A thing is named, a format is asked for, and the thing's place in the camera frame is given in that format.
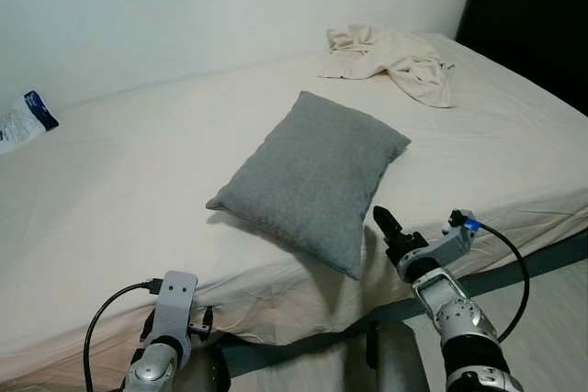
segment pillow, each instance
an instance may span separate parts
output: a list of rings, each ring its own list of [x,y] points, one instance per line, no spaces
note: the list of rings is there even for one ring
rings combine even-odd
[[[410,142],[370,115],[301,92],[206,207],[251,221],[358,280],[364,217],[388,164]]]

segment mattress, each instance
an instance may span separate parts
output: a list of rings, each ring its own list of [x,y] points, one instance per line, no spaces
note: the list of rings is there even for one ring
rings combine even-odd
[[[85,328],[114,292],[170,269],[198,276],[194,316],[287,344],[339,331],[410,295],[371,216],[353,281],[225,213],[204,208],[309,90],[413,141],[373,204],[429,241],[471,209],[527,255],[588,226],[588,118],[440,35],[457,107],[424,106],[386,75],[316,76],[324,54],[187,77],[56,113],[53,132],[0,158],[0,385],[80,385]],[[457,275],[513,260],[481,232]],[[155,298],[133,292],[96,328],[98,385],[117,386]]]

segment floor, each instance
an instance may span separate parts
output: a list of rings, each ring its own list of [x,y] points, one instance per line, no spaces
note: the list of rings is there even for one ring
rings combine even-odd
[[[522,284],[474,297],[500,332],[514,315]],[[416,332],[431,392],[445,391],[439,338],[428,317],[405,320]],[[525,391],[588,390],[588,261],[534,277],[518,327],[504,356]],[[375,389],[361,338],[240,375],[231,392],[359,391]]]

